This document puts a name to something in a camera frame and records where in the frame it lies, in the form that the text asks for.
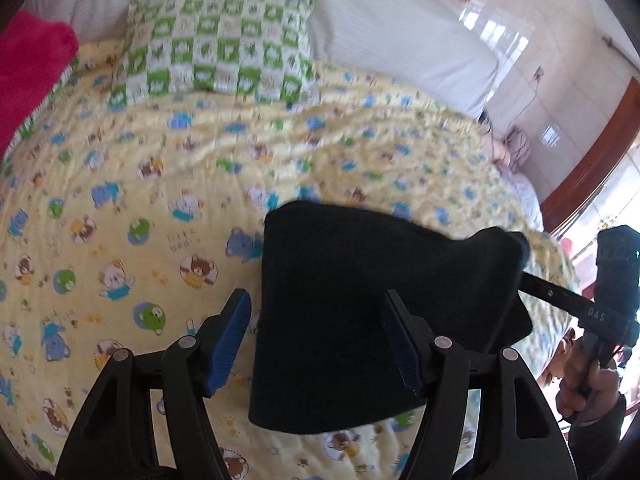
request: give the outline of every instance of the yellow bedsheet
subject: yellow bedsheet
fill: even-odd
[[[521,230],[529,270],[573,285],[564,253],[529,229],[481,155],[476,124],[421,92],[321,64],[322,104],[312,109],[204,92],[109,109],[116,52],[116,43],[82,49],[76,75],[1,171],[0,424],[39,467],[54,470],[115,349],[166,348],[240,286],[252,295],[252,322],[228,385],[207,401],[231,476],[399,474],[420,412],[315,436],[247,419],[262,222],[290,200],[382,210],[457,238],[491,225]],[[568,316],[525,302],[535,330],[517,348],[537,375]],[[170,464],[158,392],[152,400],[161,463]],[[472,453],[478,403],[471,393],[460,464]]]

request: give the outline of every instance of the pillow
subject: pillow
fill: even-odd
[[[134,0],[111,106],[213,90],[318,102],[306,30],[312,0]]]

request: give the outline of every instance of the wooden door frame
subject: wooden door frame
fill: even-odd
[[[546,231],[557,232],[580,211],[620,163],[639,130],[640,82],[633,77],[591,149],[540,206]]]

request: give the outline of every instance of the black fabric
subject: black fabric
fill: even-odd
[[[313,434],[419,406],[382,328],[384,291],[436,334],[497,351],[532,330],[517,294],[528,255],[523,235],[500,228],[453,241],[354,208],[293,202],[268,213],[249,420]]]
[[[625,412],[626,399],[619,394],[615,407],[598,422],[588,426],[572,426],[569,449],[579,480],[592,478],[612,455],[620,442]]]

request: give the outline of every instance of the tiled wall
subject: tiled wall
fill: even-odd
[[[544,200],[600,135],[630,78],[640,76],[606,46],[603,32],[638,66],[640,57],[603,0],[443,1],[500,59],[486,108],[496,136],[513,121],[532,140],[524,173]],[[536,88],[539,66],[545,75]]]

